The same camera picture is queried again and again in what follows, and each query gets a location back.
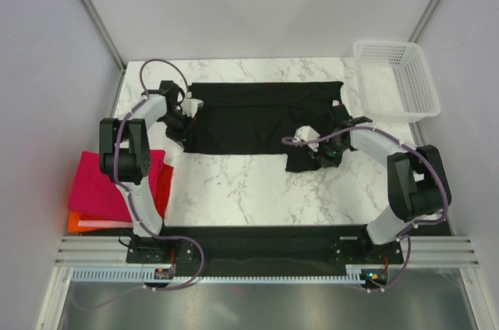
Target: white plastic basket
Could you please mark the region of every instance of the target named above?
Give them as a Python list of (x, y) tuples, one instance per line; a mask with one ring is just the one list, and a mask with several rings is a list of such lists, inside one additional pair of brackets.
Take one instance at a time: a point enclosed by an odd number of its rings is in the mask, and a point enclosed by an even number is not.
[(364, 113), (376, 122), (417, 122), (440, 113), (430, 68), (418, 44), (356, 41), (353, 45)]

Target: marble table surface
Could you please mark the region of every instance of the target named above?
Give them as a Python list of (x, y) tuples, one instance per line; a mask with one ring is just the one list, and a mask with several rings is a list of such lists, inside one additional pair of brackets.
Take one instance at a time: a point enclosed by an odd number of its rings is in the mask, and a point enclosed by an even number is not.
[[(362, 115), (352, 58), (229, 59), (175, 61), (189, 83), (341, 81), (342, 100), (354, 117)], [(130, 62), (115, 115), (129, 111), (142, 88), (139, 68)], [(181, 83), (173, 68), (151, 63), (148, 88), (161, 80)], [(412, 143), (409, 125), (377, 123)], [(165, 136), (165, 125), (149, 130), (151, 149), (167, 151), (174, 167), (166, 225), (344, 225), (375, 219), (388, 205), (385, 167), (363, 152), (346, 152), (337, 169), (285, 172), (283, 155), (210, 156), (187, 154)]]

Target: red cloth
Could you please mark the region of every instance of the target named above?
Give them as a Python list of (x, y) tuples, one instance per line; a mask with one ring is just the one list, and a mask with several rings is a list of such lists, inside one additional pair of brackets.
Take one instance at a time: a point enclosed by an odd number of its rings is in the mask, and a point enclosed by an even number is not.
[[(157, 181), (164, 168), (165, 151), (151, 151), (149, 186), (153, 199), (157, 193)], [(166, 203), (158, 208), (161, 217), (165, 215)], [(84, 151), (76, 170), (73, 187), (69, 195), (69, 210), (112, 221), (131, 222), (125, 199), (115, 184), (99, 169), (99, 155)]]

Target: black t-shirt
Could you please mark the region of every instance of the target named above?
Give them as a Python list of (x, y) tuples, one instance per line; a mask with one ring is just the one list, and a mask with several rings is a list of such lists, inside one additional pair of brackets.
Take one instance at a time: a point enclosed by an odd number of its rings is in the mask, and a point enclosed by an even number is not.
[(184, 143), (201, 154), (287, 154), (286, 171), (317, 170), (308, 147), (289, 147), (301, 126), (321, 136), (334, 129), (333, 100), (341, 101), (341, 82), (194, 83), (193, 98), (204, 101)]

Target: white wall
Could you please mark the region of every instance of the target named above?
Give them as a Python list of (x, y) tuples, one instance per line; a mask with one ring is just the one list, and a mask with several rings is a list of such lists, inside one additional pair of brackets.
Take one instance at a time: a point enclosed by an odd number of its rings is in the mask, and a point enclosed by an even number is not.
[(0, 0), (0, 328), (33, 328), (119, 73), (77, 0)]
[(351, 55), (407, 40), (429, 0), (93, 0), (126, 61)]
[(499, 0), (443, 0), (420, 44), (442, 103), (423, 129), (441, 148), (453, 225), (472, 237), (499, 305)]

